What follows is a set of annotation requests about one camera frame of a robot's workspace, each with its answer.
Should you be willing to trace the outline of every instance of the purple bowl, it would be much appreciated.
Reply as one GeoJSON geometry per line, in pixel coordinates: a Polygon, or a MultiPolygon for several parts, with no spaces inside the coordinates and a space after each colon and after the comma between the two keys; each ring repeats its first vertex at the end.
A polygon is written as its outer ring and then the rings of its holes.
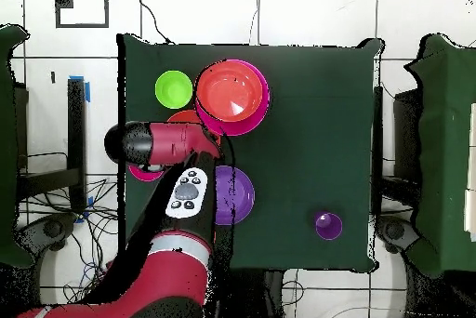
{"type": "Polygon", "coordinates": [[[243,221],[255,203],[255,189],[249,177],[238,168],[217,166],[216,172],[217,225],[232,225],[243,221]]]}
{"type": "Polygon", "coordinates": [[[325,240],[337,239],[342,233],[342,220],[334,213],[319,211],[314,222],[317,234],[325,240]]]}
{"type": "Polygon", "coordinates": [[[261,82],[263,98],[257,110],[248,118],[233,123],[219,121],[217,118],[209,115],[204,110],[204,108],[200,106],[198,99],[195,101],[195,110],[197,111],[198,116],[204,122],[208,129],[218,133],[219,135],[223,135],[223,132],[225,132],[228,136],[240,136],[252,131],[259,125],[259,123],[261,123],[261,121],[263,121],[263,118],[265,117],[266,112],[268,111],[268,108],[270,106],[271,94],[270,90],[268,89],[268,83],[266,82],[266,79],[264,78],[263,74],[258,70],[258,68],[256,68],[251,63],[245,62],[243,60],[232,61],[240,62],[243,65],[246,65],[256,74],[259,81],[261,82]]]}

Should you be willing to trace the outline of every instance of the black frame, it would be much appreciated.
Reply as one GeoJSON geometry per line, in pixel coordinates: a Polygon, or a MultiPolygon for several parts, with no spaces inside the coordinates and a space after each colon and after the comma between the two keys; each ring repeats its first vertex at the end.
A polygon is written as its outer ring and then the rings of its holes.
{"type": "MultiPolygon", "coordinates": [[[[17,136],[19,168],[28,168],[27,114],[28,91],[16,84],[17,136]]],[[[20,174],[17,182],[18,202],[60,188],[69,187],[72,211],[81,214],[86,202],[86,114],[83,80],[68,80],[68,160],[67,169],[37,174],[20,174]]]]}

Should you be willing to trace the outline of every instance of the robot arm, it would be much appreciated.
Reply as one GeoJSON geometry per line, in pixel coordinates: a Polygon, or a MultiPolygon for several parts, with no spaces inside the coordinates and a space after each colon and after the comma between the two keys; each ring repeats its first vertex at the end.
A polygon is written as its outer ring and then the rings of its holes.
{"type": "Polygon", "coordinates": [[[127,270],[126,258],[140,252],[145,261],[137,277],[129,281],[132,285],[109,303],[46,306],[17,318],[203,318],[214,236],[215,165],[219,150],[199,125],[156,124],[128,123],[129,135],[121,137],[115,127],[105,139],[112,159],[126,158],[133,165],[140,165],[145,159],[152,165],[173,165],[160,178],[126,252],[113,262],[99,286],[109,282],[111,287],[127,270]],[[131,152],[138,148],[130,143],[139,146],[140,140],[130,133],[137,132],[139,127],[160,128],[163,133],[146,132],[144,138],[152,136],[149,151],[142,149],[134,160],[131,152]],[[164,140],[168,140],[168,149],[164,140]],[[162,158],[157,153],[160,149],[162,158]]]}

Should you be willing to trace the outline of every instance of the purple plate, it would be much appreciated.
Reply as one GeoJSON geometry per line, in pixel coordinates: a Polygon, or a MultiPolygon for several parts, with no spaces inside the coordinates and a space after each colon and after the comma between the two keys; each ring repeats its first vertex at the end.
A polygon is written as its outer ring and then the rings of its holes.
{"type": "Polygon", "coordinates": [[[231,166],[217,166],[215,177],[217,189],[215,223],[217,225],[232,225],[231,212],[234,206],[234,223],[237,224],[245,219],[253,208],[255,203],[253,184],[248,176],[238,168],[234,168],[233,175],[231,166]]]}

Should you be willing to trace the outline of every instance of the small purple cup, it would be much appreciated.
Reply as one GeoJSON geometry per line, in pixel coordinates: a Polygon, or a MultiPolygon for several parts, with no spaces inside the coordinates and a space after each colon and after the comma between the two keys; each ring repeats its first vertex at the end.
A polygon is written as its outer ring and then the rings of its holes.
{"type": "Polygon", "coordinates": [[[342,220],[334,213],[319,211],[314,222],[317,234],[325,240],[337,239],[342,233],[342,220]]]}

